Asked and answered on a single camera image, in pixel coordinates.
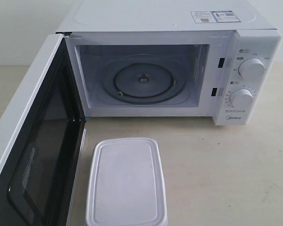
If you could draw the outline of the white microwave door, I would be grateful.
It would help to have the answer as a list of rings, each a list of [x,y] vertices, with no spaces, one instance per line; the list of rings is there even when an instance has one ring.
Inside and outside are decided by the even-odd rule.
[[[64,226],[85,117],[66,37],[49,35],[0,119],[0,226]]]

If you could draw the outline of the blue white label sticker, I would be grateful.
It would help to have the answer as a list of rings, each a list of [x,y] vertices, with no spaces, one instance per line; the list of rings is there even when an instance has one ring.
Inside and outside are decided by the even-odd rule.
[[[224,11],[191,11],[196,24],[204,23],[239,23],[240,19],[230,10]]]

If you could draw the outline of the upper white control knob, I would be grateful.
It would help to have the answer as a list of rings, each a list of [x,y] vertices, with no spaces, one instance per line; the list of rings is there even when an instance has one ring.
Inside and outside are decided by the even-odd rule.
[[[245,81],[259,79],[265,73],[265,66],[258,58],[250,58],[245,60],[238,69],[239,75]]]

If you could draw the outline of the lower white timer knob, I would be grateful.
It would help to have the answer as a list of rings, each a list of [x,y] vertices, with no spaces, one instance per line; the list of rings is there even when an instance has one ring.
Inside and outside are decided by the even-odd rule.
[[[239,89],[234,91],[229,100],[235,108],[247,108],[253,102],[253,95],[248,89]]]

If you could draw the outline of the white microwave oven body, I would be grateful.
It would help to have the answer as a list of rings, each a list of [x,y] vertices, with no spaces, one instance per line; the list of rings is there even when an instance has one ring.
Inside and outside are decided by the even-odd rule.
[[[196,24],[191,11],[230,10],[239,23]],[[91,117],[210,117],[216,125],[245,125],[279,46],[281,35],[246,0],[82,0],[57,33],[66,37],[84,115]],[[134,105],[103,89],[106,64],[130,55],[167,57],[183,65],[185,88],[158,104]],[[266,70],[245,81],[238,73],[247,59],[258,58]],[[235,108],[229,97],[248,89],[254,99]]]

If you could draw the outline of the white plastic lidded container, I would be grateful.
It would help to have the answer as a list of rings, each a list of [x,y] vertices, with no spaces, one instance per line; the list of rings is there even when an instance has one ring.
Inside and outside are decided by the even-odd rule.
[[[147,137],[99,142],[93,151],[85,225],[166,226],[158,143]]]

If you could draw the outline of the glass microwave turntable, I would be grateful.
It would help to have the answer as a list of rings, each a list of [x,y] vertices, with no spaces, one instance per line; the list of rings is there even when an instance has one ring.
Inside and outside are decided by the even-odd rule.
[[[188,72],[179,62],[151,54],[114,60],[103,68],[103,89],[116,100],[151,105],[170,100],[186,86]]]

